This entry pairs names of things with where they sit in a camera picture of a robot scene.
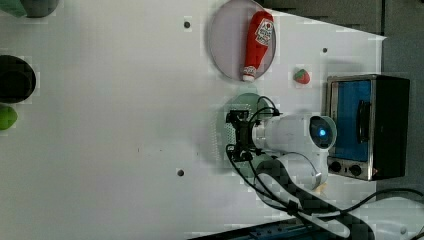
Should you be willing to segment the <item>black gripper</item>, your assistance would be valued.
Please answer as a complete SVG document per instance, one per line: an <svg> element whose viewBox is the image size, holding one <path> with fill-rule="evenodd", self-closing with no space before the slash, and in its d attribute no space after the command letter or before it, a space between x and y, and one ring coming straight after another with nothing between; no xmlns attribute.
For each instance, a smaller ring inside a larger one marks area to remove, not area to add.
<svg viewBox="0 0 424 240"><path fill-rule="evenodd" d="M234 162L253 160L256 147L252 140L253 124L249 121L248 110L231 110L226 115L226 123L233 128L235 142L226 146L228 158Z"/></svg>

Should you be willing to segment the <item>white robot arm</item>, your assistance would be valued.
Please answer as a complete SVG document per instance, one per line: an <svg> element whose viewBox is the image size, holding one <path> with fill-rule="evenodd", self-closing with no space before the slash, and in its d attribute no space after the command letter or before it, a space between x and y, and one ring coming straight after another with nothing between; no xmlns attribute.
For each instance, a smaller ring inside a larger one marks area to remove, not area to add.
<svg viewBox="0 0 424 240"><path fill-rule="evenodd" d="M225 153L234 170L264 203L317 230L325 240L423 240L423 203L410 188L376 191L339 207L315 191L329 175L329 153L338 132L332 118L282 115L272 107L231 110L234 139Z"/></svg>

